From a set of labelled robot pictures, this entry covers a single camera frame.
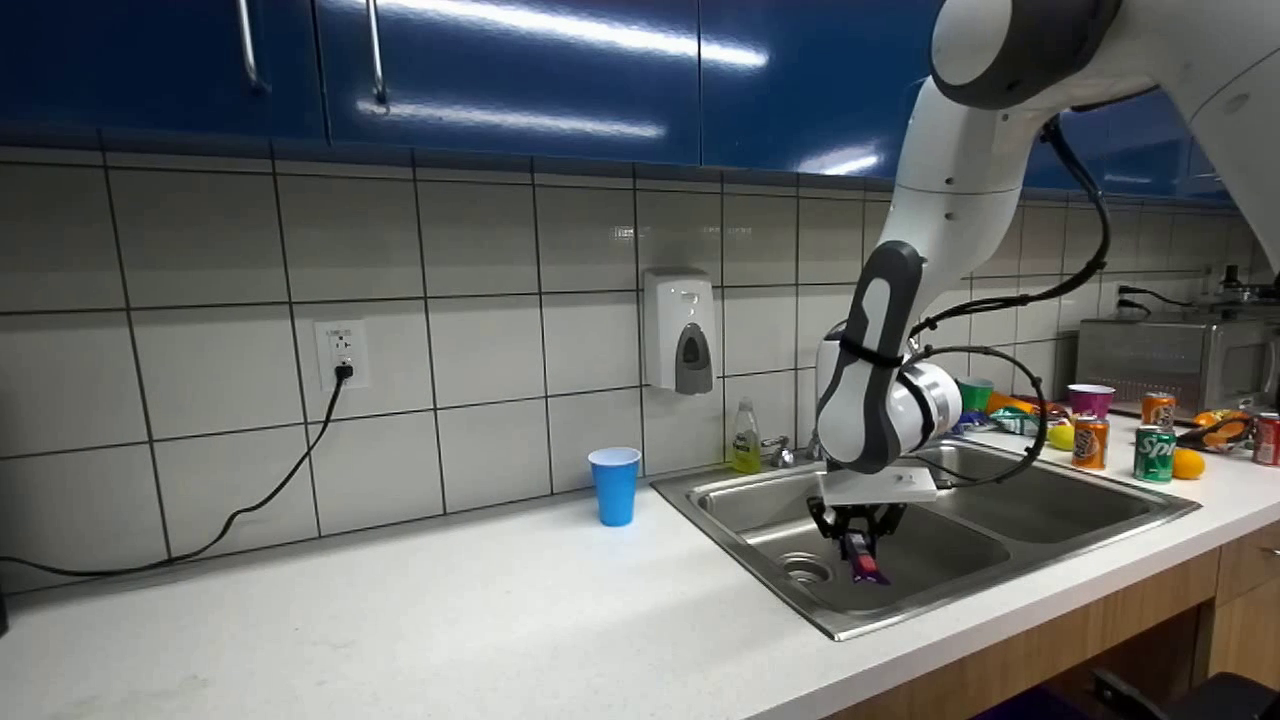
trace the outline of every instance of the soap dispenser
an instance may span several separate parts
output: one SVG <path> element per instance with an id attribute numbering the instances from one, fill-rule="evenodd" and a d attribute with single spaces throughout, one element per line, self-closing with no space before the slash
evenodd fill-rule
<path id="1" fill-rule="evenodd" d="M 707 276 L 645 276 L 645 381 L 646 386 L 674 396 L 713 390 L 715 295 Z"/>

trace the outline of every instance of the black cable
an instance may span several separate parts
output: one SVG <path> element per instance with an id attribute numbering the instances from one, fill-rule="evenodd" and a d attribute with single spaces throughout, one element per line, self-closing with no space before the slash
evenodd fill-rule
<path id="1" fill-rule="evenodd" d="M 1182 299 L 1171 299 L 1171 295 L 1163 295 L 1163 290 L 1136 287 L 1136 283 L 1118 283 L 1115 290 L 1118 290 L 1118 295 L 1153 295 L 1153 299 L 1171 303 L 1171 307 L 1191 307 L 1191 303 L 1182 303 Z"/>
<path id="2" fill-rule="evenodd" d="M 103 577 L 138 577 L 138 573 L 189 564 L 189 561 L 213 551 L 219 541 L 227 541 L 227 532 L 235 529 L 239 514 L 252 514 L 252 511 L 267 509 L 292 483 L 292 475 L 306 463 L 306 454 L 318 446 L 318 439 L 325 439 L 325 432 L 333 425 L 335 401 L 342 396 L 342 385 L 350 377 L 357 377 L 350 362 L 335 362 L 335 371 L 333 371 L 335 385 L 328 390 L 328 407 L 325 407 L 314 439 L 305 446 L 305 454 L 283 471 L 283 478 L 267 494 L 260 494 L 256 502 L 235 509 L 208 543 L 198 543 L 191 551 L 181 551 L 181 557 L 153 561 L 153 564 L 131 564 L 131 567 L 60 567 L 60 564 L 40 564 L 40 561 L 25 561 L 25 557 L 0 557 L 0 564 L 36 567 L 36 573 L 46 573 L 46 577 L 103 580 Z"/>
<path id="3" fill-rule="evenodd" d="M 1017 361 L 1017 357 L 1006 357 L 1006 351 L 995 351 L 995 348 L 982 348 L 982 345 L 948 345 L 948 348 L 924 348 L 919 357 L 913 357 L 913 362 L 924 362 L 928 357 L 995 357 L 995 361 L 1002 361 L 1002 362 L 1011 362 L 1017 371 L 1024 371 L 1024 381 L 1030 385 L 1030 396 L 1036 396 L 1036 407 L 1040 407 L 1040 425 L 1036 425 L 1036 439 L 1024 446 L 1024 454 L 1006 467 L 1006 471 L 998 471 L 998 475 L 963 475 L 963 471 L 950 471 L 950 467 L 944 467 L 944 463 L 933 463 L 933 461 L 924 461 L 924 454 L 915 454 L 924 467 L 933 467 L 933 471 L 938 471 L 938 475 L 954 475 L 958 483 L 938 483 L 936 478 L 936 487 L 975 487 L 975 483 L 1002 483 L 1002 478 L 1011 478 L 1011 475 L 1021 475 L 1024 467 L 1030 467 L 1036 461 L 1040 461 L 1040 452 L 1045 452 L 1045 439 L 1048 439 L 1048 401 L 1045 401 L 1045 385 L 1040 385 L 1040 377 L 1024 362 L 1024 361 Z"/>
<path id="4" fill-rule="evenodd" d="M 1092 170 L 1080 164 L 1080 154 L 1072 153 L 1061 119 L 1048 119 L 1040 140 L 1048 140 L 1048 149 L 1061 154 L 1061 164 L 1072 170 L 1072 180 L 1083 187 L 1088 205 L 1095 209 L 1095 220 L 1100 220 L 1100 243 L 1095 251 L 1088 254 L 1083 268 L 1074 268 L 1067 278 L 1045 287 L 1045 290 L 1017 290 L 1017 295 L 981 295 L 981 299 L 969 299 L 969 303 L 954 303 L 954 307 L 944 307 L 936 314 L 924 314 L 907 338 L 915 338 L 919 333 L 933 333 L 936 322 L 944 319 L 954 319 L 954 314 L 982 314 L 982 312 L 1002 312 L 1002 307 L 1024 307 L 1024 303 L 1040 303 L 1040 299 L 1054 299 L 1054 295 L 1067 295 L 1074 290 L 1080 283 L 1088 283 L 1100 268 L 1109 268 L 1109 251 L 1110 251 L 1110 216 L 1095 190 L 1095 180 Z"/>

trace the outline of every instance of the blue cabinet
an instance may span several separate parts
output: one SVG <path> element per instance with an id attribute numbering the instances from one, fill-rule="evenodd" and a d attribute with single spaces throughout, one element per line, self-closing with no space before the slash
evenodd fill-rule
<path id="1" fill-rule="evenodd" d="M 891 180 L 938 0 L 699 0 L 704 160 Z M 759 67 L 707 62 L 719 37 Z"/>
<path id="2" fill-rule="evenodd" d="M 1072 110 L 1062 114 L 1062 133 L 1110 196 L 1225 200 L 1225 182 L 1163 92 Z M 1040 143 L 1026 187 L 1074 190 L 1074 180 Z"/>
<path id="3" fill-rule="evenodd" d="M 690 0 L 314 0 L 335 143 L 690 164 Z"/>
<path id="4" fill-rule="evenodd" d="M 325 140 L 311 4 L 7 4 L 0 23 L 0 126 Z"/>

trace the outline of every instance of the bottle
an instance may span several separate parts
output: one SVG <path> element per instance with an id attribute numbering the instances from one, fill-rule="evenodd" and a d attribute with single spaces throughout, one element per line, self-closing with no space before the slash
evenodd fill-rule
<path id="1" fill-rule="evenodd" d="M 763 467 L 763 443 L 759 443 L 759 432 L 754 432 L 754 407 L 749 401 L 734 403 L 729 467 L 734 475 L 750 475 L 750 471 Z"/>

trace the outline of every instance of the blue cup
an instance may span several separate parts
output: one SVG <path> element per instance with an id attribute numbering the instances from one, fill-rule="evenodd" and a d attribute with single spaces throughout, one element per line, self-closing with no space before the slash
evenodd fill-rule
<path id="1" fill-rule="evenodd" d="M 622 529 L 637 514 L 640 452 L 637 446 L 595 446 L 592 483 L 603 529 Z"/>

